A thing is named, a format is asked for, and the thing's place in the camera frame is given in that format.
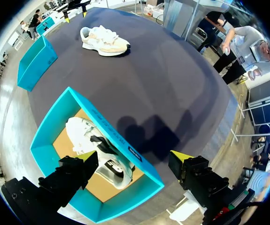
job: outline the table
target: table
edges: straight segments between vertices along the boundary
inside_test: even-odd
[[[100,24],[128,40],[131,52],[101,57],[83,49],[79,30]],[[70,86],[156,167],[166,184],[175,180],[167,167],[169,151],[199,155],[231,98],[220,75],[193,47],[136,15],[92,8],[85,19],[77,16],[48,40],[58,60],[29,92],[37,125]]]

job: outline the white sneaker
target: white sneaker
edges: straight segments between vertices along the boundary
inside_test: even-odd
[[[95,171],[117,189],[125,188],[132,180],[131,163],[89,120],[71,117],[66,131],[78,155],[93,150],[98,154],[98,168]]]
[[[83,27],[80,30],[83,48],[98,51],[102,56],[120,55],[128,50],[131,45],[128,41],[120,38],[116,32],[100,27]]]

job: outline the white wall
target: white wall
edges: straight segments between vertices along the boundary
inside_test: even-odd
[[[11,19],[7,26],[0,33],[0,55],[3,54],[4,48],[10,48],[10,45],[6,46],[8,39],[11,37],[13,32],[20,26],[22,20],[30,20],[30,18],[35,14],[37,9],[41,12],[46,10],[43,4],[46,0],[31,0],[24,5],[24,7]]]

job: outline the yellow tape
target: yellow tape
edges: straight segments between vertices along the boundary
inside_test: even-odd
[[[185,159],[188,159],[188,158],[194,158],[193,156],[189,156],[189,155],[183,154],[183,153],[178,152],[178,151],[171,150],[171,152],[172,152],[176,157],[178,157],[182,162],[184,162]]]
[[[81,154],[79,156],[75,156],[75,158],[80,158],[83,161],[86,161],[94,152],[96,152],[96,151],[95,150],[94,151],[90,151],[90,152],[87,152],[85,154]]]

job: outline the floor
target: floor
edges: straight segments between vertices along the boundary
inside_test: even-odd
[[[124,11],[133,11],[133,8],[124,8]],[[16,85],[19,61],[28,50],[32,41],[28,39],[19,51],[9,52],[8,64],[0,83],[0,160],[7,180],[23,176],[27,177],[34,184],[38,183],[38,177],[42,172],[36,165],[30,151],[30,144],[37,131],[37,126],[32,116],[27,92]],[[214,64],[218,56],[211,49],[204,52],[204,56],[210,64]],[[247,90],[244,84],[230,84],[234,96],[238,102],[246,99]],[[234,129],[239,124],[239,133],[252,133],[253,127],[249,117],[244,120],[239,119],[239,112],[236,114]],[[230,184],[234,184],[241,173],[243,166],[249,166],[250,138],[241,137],[239,142],[234,142],[230,146],[232,135],[230,134],[225,145],[220,149],[219,154],[212,162],[212,167],[216,173],[222,177],[228,177]],[[92,224],[72,207],[68,206],[59,210],[63,215],[76,221]],[[195,211],[186,221],[186,224],[201,224],[202,214],[199,210]],[[128,225],[119,218],[103,223],[105,225]],[[170,220],[166,211],[156,217],[140,223],[141,225],[177,225],[176,221]]]

